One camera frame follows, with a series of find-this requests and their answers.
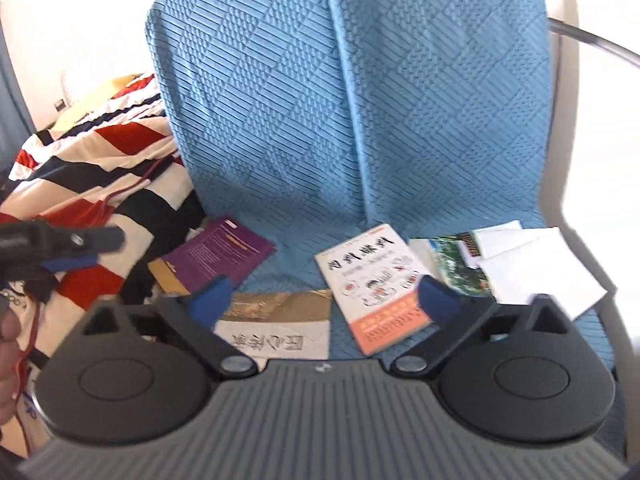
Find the gray base plate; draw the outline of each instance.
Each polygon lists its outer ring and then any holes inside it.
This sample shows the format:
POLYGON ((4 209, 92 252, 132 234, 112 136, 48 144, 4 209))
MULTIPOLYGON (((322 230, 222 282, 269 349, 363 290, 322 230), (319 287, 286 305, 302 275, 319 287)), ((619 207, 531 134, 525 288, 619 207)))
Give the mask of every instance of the gray base plate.
POLYGON ((113 448, 54 440, 22 471, 31 480, 613 480, 626 468, 592 438, 544 449, 482 438, 427 384, 358 360, 271 361, 223 383, 172 434, 113 448))

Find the pillow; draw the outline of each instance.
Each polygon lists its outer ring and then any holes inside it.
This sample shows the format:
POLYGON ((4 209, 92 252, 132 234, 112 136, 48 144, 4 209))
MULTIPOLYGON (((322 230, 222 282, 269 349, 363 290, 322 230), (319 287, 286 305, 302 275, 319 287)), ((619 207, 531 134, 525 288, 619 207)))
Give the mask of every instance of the pillow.
POLYGON ((85 95, 71 108, 68 108, 58 118, 52 130, 66 132, 71 129, 85 115, 99 108, 105 101, 111 99, 120 90, 133 81, 138 74, 131 74, 103 82, 98 88, 85 95))

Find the red white black striped fabric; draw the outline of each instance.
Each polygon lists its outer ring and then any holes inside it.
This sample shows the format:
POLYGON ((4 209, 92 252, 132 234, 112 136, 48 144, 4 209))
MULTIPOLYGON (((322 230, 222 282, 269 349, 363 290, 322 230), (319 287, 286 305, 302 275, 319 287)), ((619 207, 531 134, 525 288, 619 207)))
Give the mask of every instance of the red white black striped fabric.
MULTIPOLYGON (((32 135, 9 178, 17 185, 0 205, 0 222, 44 218, 64 227, 117 225, 126 234, 119 253, 59 276, 60 286, 41 309, 36 348, 47 355, 99 296, 119 293, 125 303, 142 302, 154 282, 146 264, 183 243, 204 217, 152 74, 69 131, 32 135)), ((19 284, 12 287, 2 294, 21 294, 19 284)), ((34 304, 25 297, 15 303, 26 335, 34 304)))

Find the human hand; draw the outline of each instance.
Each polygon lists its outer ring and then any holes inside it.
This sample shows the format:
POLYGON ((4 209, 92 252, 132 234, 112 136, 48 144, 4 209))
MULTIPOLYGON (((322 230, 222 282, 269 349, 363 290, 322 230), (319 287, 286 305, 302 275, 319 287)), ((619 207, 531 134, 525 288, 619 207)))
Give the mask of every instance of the human hand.
POLYGON ((18 390, 18 375, 14 365, 18 361, 20 347, 20 320, 9 309, 0 317, 0 426, 8 422, 15 413, 14 394, 18 390))

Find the book cover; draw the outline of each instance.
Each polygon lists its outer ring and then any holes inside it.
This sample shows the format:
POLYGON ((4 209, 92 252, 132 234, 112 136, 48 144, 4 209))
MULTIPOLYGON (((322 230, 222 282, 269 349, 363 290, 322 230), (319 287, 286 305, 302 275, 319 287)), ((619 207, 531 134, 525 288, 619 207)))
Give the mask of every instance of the book cover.
POLYGON ((364 355, 431 322, 416 290, 429 271, 388 224, 316 254, 316 262, 364 355))
POLYGON ((325 360, 329 358, 331 299, 330 290, 237 292, 214 331, 252 357, 260 369, 274 358, 325 360))
POLYGON ((148 266, 165 292, 191 294, 219 274, 235 288, 274 250, 270 241, 231 217, 221 217, 148 266))
POLYGON ((519 221, 485 227, 456 235, 409 240, 409 247, 434 278, 464 296, 490 296, 489 280, 481 268, 486 258, 481 236, 522 232, 519 221))

